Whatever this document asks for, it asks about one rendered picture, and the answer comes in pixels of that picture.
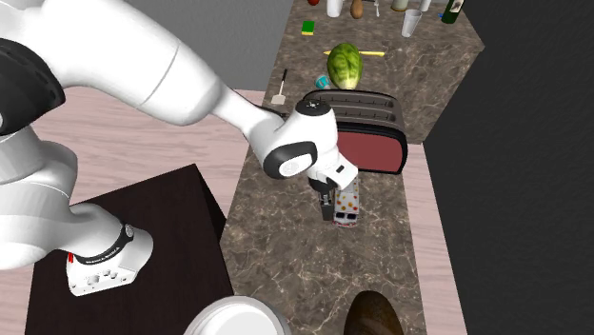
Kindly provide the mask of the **red and black toaster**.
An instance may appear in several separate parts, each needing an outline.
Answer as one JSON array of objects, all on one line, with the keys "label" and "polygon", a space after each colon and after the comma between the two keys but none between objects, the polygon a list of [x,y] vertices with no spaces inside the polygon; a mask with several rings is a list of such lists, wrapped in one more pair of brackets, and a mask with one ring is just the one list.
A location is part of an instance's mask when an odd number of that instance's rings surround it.
[{"label": "red and black toaster", "polygon": [[373,91],[318,89],[306,100],[328,103],[338,127],[338,147],[361,171],[400,174],[406,164],[407,139],[400,103]]}]

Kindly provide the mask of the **clear drinking glass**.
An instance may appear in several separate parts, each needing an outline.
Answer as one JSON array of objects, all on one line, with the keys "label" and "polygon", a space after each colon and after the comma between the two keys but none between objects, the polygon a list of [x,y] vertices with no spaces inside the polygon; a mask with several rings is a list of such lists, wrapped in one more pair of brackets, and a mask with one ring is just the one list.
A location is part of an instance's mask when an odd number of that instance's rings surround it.
[{"label": "clear drinking glass", "polygon": [[401,34],[405,38],[409,38],[415,31],[423,13],[420,10],[406,10]]}]

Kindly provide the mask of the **dark green wine bottle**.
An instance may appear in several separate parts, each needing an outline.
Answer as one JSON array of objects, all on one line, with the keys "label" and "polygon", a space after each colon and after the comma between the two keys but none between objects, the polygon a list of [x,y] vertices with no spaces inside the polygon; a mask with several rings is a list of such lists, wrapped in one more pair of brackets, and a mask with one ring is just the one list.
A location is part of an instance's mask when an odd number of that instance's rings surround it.
[{"label": "dark green wine bottle", "polygon": [[442,14],[442,22],[453,24],[456,22],[465,0],[448,0],[445,10]]}]

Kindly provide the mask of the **brown bread loaf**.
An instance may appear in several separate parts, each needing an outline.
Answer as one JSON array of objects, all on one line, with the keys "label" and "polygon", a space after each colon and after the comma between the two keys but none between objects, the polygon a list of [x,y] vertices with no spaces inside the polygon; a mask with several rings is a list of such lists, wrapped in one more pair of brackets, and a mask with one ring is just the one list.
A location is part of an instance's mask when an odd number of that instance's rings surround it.
[{"label": "brown bread loaf", "polygon": [[346,316],[343,335],[404,335],[389,300],[380,292],[358,293]]}]

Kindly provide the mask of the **green lettuce head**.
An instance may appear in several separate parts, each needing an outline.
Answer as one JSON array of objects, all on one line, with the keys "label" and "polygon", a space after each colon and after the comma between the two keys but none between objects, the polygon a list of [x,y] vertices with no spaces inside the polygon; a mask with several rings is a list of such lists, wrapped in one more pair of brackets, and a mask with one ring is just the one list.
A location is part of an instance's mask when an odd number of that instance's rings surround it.
[{"label": "green lettuce head", "polygon": [[363,72],[358,48],[349,43],[335,46],[327,58],[327,73],[338,89],[356,89]]}]

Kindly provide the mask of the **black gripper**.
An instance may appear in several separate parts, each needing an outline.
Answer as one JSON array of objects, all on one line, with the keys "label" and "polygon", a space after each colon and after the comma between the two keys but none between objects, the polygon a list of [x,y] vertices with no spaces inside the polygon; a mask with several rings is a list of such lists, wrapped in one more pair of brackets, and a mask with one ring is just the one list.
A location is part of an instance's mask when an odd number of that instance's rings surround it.
[{"label": "black gripper", "polygon": [[308,179],[309,185],[317,192],[319,192],[319,203],[324,221],[332,221],[334,215],[334,203],[332,191],[337,185],[331,180],[321,182],[312,178]]}]

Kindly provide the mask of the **white spotted toy van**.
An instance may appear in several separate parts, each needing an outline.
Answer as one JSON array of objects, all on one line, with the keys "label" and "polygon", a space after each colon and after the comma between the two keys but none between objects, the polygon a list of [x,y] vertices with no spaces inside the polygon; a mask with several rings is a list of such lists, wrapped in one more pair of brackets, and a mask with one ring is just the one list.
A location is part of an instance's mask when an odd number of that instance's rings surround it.
[{"label": "white spotted toy van", "polygon": [[359,178],[356,177],[344,189],[334,193],[332,224],[337,227],[355,227],[360,214]]}]

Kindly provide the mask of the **dark robot stand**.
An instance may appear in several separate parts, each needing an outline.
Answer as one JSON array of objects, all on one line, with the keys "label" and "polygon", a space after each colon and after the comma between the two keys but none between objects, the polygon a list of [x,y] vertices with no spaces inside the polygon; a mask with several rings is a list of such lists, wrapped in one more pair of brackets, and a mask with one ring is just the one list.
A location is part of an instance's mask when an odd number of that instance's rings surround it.
[{"label": "dark robot stand", "polygon": [[232,295],[219,241],[226,217],[195,165],[93,198],[150,233],[133,283],[75,297],[64,251],[34,266],[25,335],[183,335],[206,306]]}]

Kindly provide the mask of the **white round bowl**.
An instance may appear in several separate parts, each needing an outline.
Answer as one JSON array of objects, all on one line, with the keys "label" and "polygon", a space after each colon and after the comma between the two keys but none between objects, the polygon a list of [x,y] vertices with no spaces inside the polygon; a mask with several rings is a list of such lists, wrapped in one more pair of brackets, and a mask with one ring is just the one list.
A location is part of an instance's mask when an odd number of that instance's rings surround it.
[{"label": "white round bowl", "polygon": [[292,335],[287,319],[256,298],[234,295],[204,308],[184,335]]}]

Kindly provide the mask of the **yellow pencil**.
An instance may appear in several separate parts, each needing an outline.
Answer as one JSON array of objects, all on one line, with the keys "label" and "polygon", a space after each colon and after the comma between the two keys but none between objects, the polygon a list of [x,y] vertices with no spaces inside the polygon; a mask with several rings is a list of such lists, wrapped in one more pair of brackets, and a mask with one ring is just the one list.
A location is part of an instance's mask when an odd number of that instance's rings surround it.
[{"label": "yellow pencil", "polygon": [[[369,51],[369,50],[360,50],[360,54],[362,55],[371,55],[371,56],[380,56],[383,57],[386,53],[384,51]],[[326,50],[323,52],[325,55],[330,55],[331,50]]]}]

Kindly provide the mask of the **black handled spatula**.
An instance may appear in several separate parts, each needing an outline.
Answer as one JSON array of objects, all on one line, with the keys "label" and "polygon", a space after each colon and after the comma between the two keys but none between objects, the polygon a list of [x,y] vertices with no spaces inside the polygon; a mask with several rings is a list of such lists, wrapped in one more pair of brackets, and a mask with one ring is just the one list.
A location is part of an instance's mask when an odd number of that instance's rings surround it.
[{"label": "black handled spatula", "polygon": [[286,96],[283,94],[284,84],[287,78],[287,69],[284,69],[281,85],[279,87],[278,93],[273,95],[270,103],[272,105],[283,105],[286,101]]}]

